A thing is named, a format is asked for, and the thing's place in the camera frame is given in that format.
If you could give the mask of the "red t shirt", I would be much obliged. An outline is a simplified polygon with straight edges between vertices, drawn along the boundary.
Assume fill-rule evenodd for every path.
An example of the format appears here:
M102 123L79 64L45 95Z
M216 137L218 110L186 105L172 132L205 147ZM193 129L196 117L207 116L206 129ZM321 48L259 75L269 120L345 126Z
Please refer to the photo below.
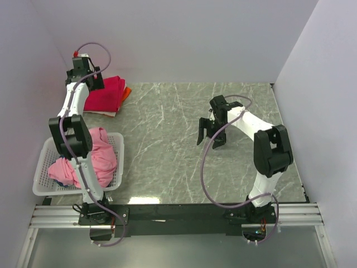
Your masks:
M119 76L105 78L104 89L89 93L84 105L85 112L117 113L123 102L126 81Z

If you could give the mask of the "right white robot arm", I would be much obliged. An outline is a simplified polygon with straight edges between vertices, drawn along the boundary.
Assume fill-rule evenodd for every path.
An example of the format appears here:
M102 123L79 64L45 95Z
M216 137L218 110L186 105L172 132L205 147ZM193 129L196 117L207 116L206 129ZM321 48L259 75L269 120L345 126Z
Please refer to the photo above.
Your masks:
M210 106L210 117L199 119L197 143L201 144L204 137L209 137L207 148L223 146L226 144L226 128L234 126L253 141L253 162L257 171L253 188L244 203L217 206L243 208L246 220L257 223L270 211L276 184L293 163L288 131L284 125L273 125L260 119L238 101L228 102L223 95L214 97Z

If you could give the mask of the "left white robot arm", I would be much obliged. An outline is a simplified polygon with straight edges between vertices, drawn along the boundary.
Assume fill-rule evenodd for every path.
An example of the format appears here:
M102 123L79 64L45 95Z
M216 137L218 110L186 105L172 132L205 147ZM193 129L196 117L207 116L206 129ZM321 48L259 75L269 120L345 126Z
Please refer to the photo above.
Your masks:
M109 223L111 210L104 190L94 172L91 151L93 141L83 120L84 104L90 91L103 89L100 67L94 66L87 54L75 53L73 68L67 71L66 97L57 117L49 119L49 128L58 153L75 170L83 195L82 205L73 205L79 212L79 224L93 226Z

